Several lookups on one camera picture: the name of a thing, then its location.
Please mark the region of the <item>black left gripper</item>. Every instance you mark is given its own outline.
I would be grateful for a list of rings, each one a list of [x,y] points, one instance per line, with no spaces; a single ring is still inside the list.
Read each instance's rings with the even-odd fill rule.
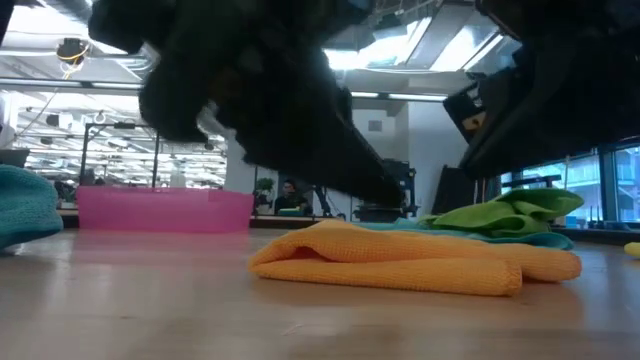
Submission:
[[[173,44],[234,48],[229,89],[243,120],[325,120],[338,117],[341,89],[322,48],[369,14],[369,0],[96,0],[89,35],[127,53],[149,46],[158,55],[149,74]],[[378,205],[404,200],[382,158],[340,120],[252,124],[238,143],[247,163]]]

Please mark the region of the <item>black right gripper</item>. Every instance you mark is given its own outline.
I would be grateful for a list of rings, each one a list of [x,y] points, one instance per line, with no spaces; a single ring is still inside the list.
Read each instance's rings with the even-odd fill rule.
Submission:
[[[520,43],[477,81],[479,127],[459,166],[471,178],[640,137],[640,0],[477,0]]]

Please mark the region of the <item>green microfiber towel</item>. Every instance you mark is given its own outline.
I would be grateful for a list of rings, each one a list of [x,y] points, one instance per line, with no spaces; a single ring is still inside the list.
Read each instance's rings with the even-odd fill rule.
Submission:
[[[550,224],[581,207],[584,200],[557,188],[516,189],[490,201],[425,215],[418,223],[429,229],[478,233],[487,237],[523,237],[550,232]]]

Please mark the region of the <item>orange microfiber towel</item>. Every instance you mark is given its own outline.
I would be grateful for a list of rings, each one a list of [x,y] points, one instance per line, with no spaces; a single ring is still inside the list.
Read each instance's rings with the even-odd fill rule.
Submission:
[[[271,241],[249,270],[276,280],[505,297],[526,280],[573,280],[582,263],[565,250],[326,220]]]

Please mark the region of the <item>flat teal microfiber towel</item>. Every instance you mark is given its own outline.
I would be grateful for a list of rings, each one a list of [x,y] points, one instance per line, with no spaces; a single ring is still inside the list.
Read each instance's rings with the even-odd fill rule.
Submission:
[[[371,223],[371,222],[356,222],[356,225],[369,230],[376,231],[406,231],[421,234],[430,235],[447,235],[464,237],[474,240],[484,241],[492,244],[507,244],[507,243],[520,243],[527,244],[536,247],[560,249],[560,250],[572,250],[574,243],[567,236],[555,233],[555,232],[542,232],[534,233],[521,237],[516,236],[498,236],[489,237],[477,232],[458,231],[458,230],[434,230],[429,229],[425,225],[421,225],[417,222],[400,218],[393,223]]]

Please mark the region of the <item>pink plastic basket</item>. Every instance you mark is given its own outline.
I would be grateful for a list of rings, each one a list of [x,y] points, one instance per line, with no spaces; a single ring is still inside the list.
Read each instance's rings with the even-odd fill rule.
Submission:
[[[249,228],[254,198],[216,189],[82,186],[79,226],[86,230],[234,233]]]

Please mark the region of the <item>rolled teal microfiber towel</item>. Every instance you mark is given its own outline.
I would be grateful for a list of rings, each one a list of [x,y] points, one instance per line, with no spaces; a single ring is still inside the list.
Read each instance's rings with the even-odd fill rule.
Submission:
[[[57,203],[57,191],[46,179],[0,165],[0,250],[62,231]]]

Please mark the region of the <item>person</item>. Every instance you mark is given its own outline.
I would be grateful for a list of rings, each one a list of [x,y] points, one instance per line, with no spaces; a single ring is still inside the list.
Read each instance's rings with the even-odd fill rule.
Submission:
[[[297,191],[296,184],[293,180],[285,180],[282,190],[283,193],[275,200],[275,214],[278,214],[282,209],[293,208],[298,208],[305,216],[312,214],[312,208],[309,201]]]

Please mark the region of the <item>green potted plant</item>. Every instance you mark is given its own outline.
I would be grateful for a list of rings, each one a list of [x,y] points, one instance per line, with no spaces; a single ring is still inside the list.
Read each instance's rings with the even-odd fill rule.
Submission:
[[[256,207],[267,205],[271,207],[273,202],[274,180],[263,177],[256,180],[254,189],[254,203]]]

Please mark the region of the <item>black perforated panel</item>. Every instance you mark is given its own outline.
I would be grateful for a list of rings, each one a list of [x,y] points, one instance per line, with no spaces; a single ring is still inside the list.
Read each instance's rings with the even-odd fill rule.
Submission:
[[[536,176],[530,178],[516,178],[501,184],[502,188],[523,188],[524,186],[543,184],[545,188],[552,188],[555,181],[560,181],[560,175]]]

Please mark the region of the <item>background wooden table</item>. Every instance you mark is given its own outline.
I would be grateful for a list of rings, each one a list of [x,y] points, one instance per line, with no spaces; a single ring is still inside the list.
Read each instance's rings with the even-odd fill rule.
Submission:
[[[57,213],[63,220],[65,229],[78,229],[79,213],[76,209],[58,209]],[[340,217],[293,217],[293,216],[272,216],[258,215],[252,216],[249,222],[250,228],[256,229],[301,229],[312,226],[325,220],[340,220]]]

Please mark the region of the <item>black equipment cart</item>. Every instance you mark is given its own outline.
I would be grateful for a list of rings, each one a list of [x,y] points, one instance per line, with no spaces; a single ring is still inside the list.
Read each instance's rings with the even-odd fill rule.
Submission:
[[[409,218],[417,214],[415,203],[416,170],[406,161],[384,159],[385,168],[391,172],[403,191],[403,202],[400,207],[383,207],[374,203],[361,201],[352,211],[352,217],[359,222],[393,223],[399,218]]]

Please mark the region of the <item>long ceiling light bar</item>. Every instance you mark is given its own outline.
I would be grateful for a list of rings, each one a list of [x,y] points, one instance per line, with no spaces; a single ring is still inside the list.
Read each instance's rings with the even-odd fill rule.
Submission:
[[[67,92],[100,95],[134,96],[142,88],[139,83],[93,82],[77,80],[52,80],[40,78],[0,77],[0,90]],[[406,94],[388,92],[352,92],[353,98],[383,101],[414,101],[440,103],[445,95]]]

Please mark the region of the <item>black curtain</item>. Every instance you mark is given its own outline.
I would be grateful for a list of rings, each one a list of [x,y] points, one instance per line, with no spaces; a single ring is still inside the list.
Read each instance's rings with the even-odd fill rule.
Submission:
[[[498,178],[471,179],[463,170],[444,165],[431,213],[444,214],[457,208],[489,201],[501,192]]]

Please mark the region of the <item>dark grey box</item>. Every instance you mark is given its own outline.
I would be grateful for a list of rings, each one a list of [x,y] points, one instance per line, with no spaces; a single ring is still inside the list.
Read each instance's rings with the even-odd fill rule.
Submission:
[[[23,168],[29,154],[29,149],[0,149],[0,165]]]

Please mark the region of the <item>silver ventilation duct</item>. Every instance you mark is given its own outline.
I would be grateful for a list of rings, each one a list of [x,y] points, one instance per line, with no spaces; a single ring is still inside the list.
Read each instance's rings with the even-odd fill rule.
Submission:
[[[144,78],[154,64],[155,55],[142,48],[134,54],[126,54],[110,45],[91,40],[88,35],[88,20],[96,0],[35,0],[42,7],[55,11],[74,24],[83,26],[82,35],[90,44],[89,54],[96,59],[115,61],[138,80]]]

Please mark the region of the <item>black metal rig frame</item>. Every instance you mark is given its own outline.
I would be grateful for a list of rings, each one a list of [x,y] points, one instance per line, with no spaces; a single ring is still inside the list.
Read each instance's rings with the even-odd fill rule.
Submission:
[[[87,185],[86,168],[95,178],[116,185],[155,188],[158,180],[160,136],[135,121],[85,124],[79,184]]]

